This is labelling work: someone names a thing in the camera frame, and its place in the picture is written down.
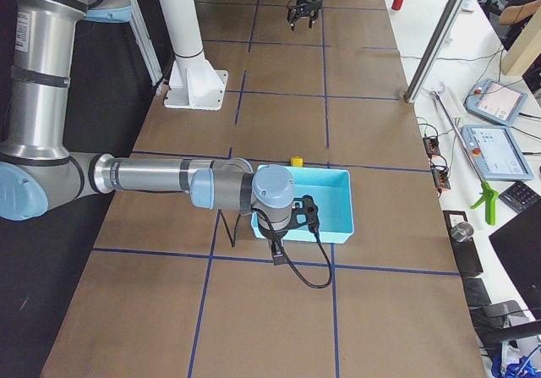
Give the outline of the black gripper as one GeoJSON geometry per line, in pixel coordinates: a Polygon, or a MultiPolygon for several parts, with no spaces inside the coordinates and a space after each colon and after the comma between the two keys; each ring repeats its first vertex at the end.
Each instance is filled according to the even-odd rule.
{"type": "MultiPolygon", "coordinates": [[[[283,221],[271,220],[265,212],[260,214],[260,233],[270,241],[292,240],[318,243],[320,241],[319,208],[311,195],[294,198],[285,211],[283,221]]],[[[275,266],[287,263],[278,244],[271,243],[270,251],[275,266]]]]}
{"type": "Polygon", "coordinates": [[[287,21],[291,31],[295,31],[296,22],[303,18],[309,20],[309,28],[311,29],[319,17],[319,11],[320,0],[296,0],[294,6],[287,6],[287,21]]]}

